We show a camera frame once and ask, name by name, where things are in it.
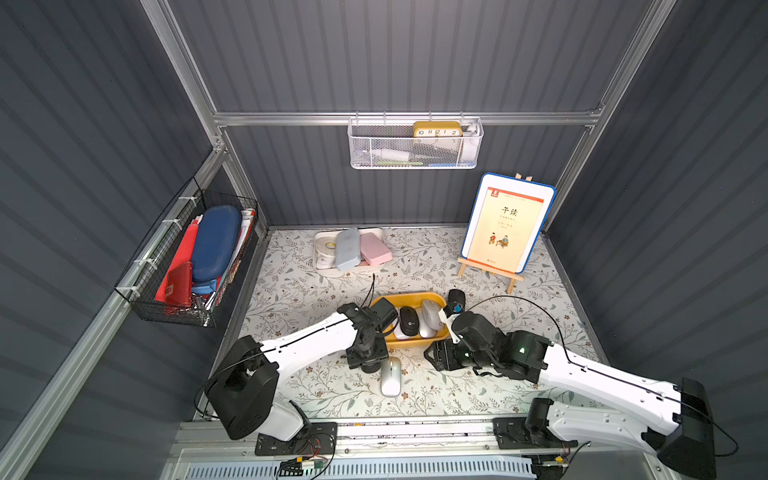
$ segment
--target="mounting plate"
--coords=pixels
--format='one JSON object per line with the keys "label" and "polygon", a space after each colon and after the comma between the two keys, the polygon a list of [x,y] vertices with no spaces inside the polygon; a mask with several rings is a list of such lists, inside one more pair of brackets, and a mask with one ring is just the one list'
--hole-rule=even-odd
{"label": "mounting plate", "polygon": [[525,417],[500,417],[493,419],[493,433],[499,450],[552,449],[562,447],[563,442],[550,441],[536,445],[525,429]]}
{"label": "mounting plate", "polygon": [[317,438],[320,441],[319,454],[331,455],[336,450],[336,431],[338,428],[339,424],[335,422],[310,423],[310,430],[306,434],[302,431],[296,438],[288,442],[281,442],[274,437],[260,433],[256,442],[256,450],[253,453],[257,457],[312,455],[310,444],[307,441],[312,442],[313,448],[316,448],[317,442],[314,439]]}

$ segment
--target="silver mouse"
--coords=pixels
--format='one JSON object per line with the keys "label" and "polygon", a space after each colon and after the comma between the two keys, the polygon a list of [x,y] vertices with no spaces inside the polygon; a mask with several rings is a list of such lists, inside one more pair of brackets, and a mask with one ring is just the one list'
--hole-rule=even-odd
{"label": "silver mouse", "polygon": [[400,395],[400,376],[402,366],[400,359],[390,356],[382,360],[382,395],[396,397]]}

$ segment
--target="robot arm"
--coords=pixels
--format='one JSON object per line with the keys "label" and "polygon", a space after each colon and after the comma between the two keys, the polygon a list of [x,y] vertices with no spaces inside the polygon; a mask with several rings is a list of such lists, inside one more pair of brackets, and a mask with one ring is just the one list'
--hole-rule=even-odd
{"label": "robot arm", "polygon": [[[211,405],[233,440],[256,431],[288,441],[308,426],[296,405],[275,401],[277,386],[330,353],[346,351],[350,369],[371,373],[389,355],[382,332],[397,318],[380,300],[372,307],[342,305],[298,332],[257,343],[237,340],[205,384]],[[447,319],[451,339],[424,352],[437,370],[492,367],[497,376],[543,382],[602,402],[615,410],[568,406],[537,398],[525,422],[531,442],[602,441],[656,453],[670,468],[714,478],[713,430],[703,386],[645,379],[569,352],[549,339],[516,330],[503,333],[472,312]]]}
{"label": "robot arm", "polygon": [[704,387],[646,379],[570,352],[549,339],[516,330],[503,333],[485,317],[464,312],[448,319],[459,339],[434,342],[424,357],[437,370],[492,367],[501,376],[559,386],[615,410],[531,403],[525,426],[533,443],[602,441],[655,453],[673,470],[715,478],[713,426]]}
{"label": "robot arm", "polygon": [[397,318],[386,299],[372,307],[342,305],[298,332],[257,343],[238,339],[205,383],[205,395],[232,440],[252,432],[287,441],[307,427],[294,404],[275,401],[275,391],[296,371],[340,350],[350,369],[373,373],[389,354],[382,331]]}

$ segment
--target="yellow clock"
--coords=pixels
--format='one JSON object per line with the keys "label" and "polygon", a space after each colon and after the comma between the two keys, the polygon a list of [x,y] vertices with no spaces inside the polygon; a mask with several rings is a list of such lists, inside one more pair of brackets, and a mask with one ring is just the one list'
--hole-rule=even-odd
{"label": "yellow clock", "polygon": [[417,121],[414,137],[461,137],[462,126],[457,121]]}

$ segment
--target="red wallet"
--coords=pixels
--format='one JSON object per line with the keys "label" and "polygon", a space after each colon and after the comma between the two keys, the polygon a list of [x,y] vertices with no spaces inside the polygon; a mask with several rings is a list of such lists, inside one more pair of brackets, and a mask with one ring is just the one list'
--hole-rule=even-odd
{"label": "red wallet", "polygon": [[168,272],[165,303],[173,306],[192,305],[192,262],[184,262]]}

